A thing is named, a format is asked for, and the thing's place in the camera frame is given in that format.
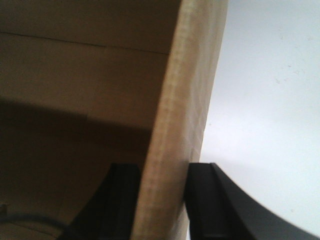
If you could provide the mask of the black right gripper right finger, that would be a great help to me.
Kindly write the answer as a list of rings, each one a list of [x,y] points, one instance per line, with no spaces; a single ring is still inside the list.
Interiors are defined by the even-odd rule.
[[[215,163],[191,163],[184,190],[192,240],[316,240],[236,185]]]

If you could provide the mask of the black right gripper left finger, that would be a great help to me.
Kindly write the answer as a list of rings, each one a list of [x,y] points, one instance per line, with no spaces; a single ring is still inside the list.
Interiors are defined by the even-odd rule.
[[[139,188],[140,169],[136,164],[113,163],[70,228],[82,240],[130,239]]]

